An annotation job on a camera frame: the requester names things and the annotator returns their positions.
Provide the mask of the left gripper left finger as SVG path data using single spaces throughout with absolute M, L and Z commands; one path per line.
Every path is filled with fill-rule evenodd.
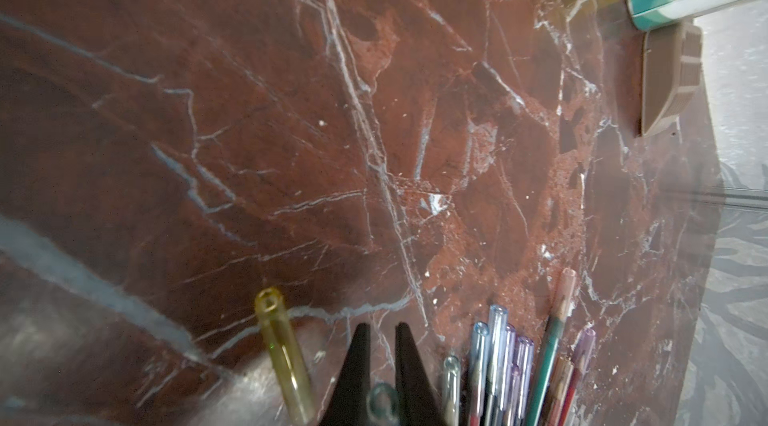
M 368 425 L 367 397 L 371 387 L 370 325 L 355 328 L 333 394 L 320 426 Z

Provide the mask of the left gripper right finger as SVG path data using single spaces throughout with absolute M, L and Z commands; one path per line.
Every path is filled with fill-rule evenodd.
M 395 328 L 395 389 L 401 425 L 445 425 L 409 325 Z

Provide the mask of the yellow pencil cap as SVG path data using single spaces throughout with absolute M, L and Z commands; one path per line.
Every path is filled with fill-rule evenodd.
M 316 415 L 316 407 L 284 297 L 275 287 L 263 289 L 254 299 L 254 309 L 291 421 L 295 425 L 308 425 Z

